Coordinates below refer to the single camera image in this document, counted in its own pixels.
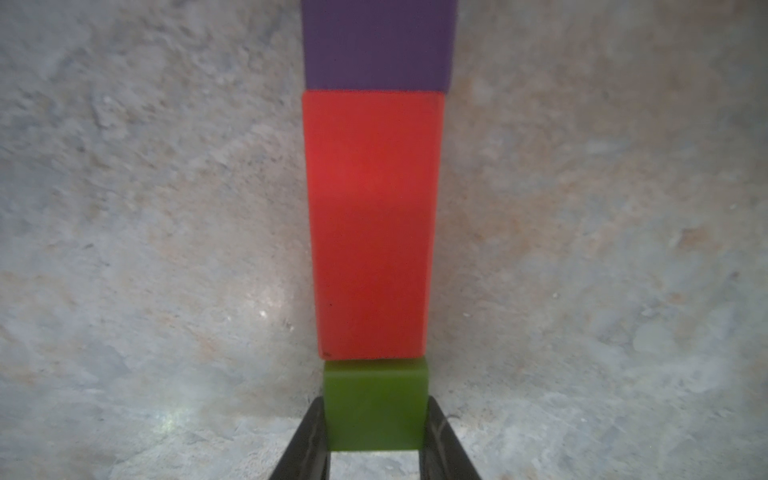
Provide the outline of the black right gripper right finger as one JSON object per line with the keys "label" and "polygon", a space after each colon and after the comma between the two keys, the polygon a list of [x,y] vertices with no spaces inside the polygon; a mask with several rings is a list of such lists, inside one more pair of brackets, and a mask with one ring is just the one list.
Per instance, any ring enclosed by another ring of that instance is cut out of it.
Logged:
{"label": "black right gripper right finger", "polygon": [[428,398],[424,442],[419,450],[421,480],[480,480],[460,440],[433,396]]}

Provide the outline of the light green block front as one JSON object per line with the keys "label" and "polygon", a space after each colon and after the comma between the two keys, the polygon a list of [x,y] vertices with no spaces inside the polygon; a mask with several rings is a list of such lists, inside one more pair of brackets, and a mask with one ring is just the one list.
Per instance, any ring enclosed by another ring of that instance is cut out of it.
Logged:
{"label": "light green block front", "polygon": [[327,361],[323,397],[329,448],[418,450],[424,442],[426,359]]}

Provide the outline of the red block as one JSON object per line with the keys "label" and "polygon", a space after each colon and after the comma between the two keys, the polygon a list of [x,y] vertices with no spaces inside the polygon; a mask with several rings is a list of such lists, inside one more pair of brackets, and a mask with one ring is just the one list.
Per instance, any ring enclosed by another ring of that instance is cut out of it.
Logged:
{"label": "red block", "polygon": [[444,103],[436,92],[303,96],[323,359],[424,353]]}

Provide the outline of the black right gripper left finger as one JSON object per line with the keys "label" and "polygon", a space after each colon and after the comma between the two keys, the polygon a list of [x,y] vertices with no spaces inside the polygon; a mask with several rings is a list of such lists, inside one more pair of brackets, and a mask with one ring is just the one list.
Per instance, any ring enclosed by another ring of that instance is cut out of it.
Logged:
{"label": "black right gripper left finger", "polygon": [[283,452],[270,480],[328,480],[330,450],[324,399],[316,397]]}

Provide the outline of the dark purple block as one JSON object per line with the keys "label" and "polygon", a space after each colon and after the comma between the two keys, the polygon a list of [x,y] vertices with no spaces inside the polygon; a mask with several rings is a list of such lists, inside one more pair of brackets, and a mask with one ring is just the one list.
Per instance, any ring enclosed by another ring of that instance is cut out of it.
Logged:
{"label": "dark purple block", "polygon": [[303,1],[301,20],[309,90],[450,88],[455,1]]}

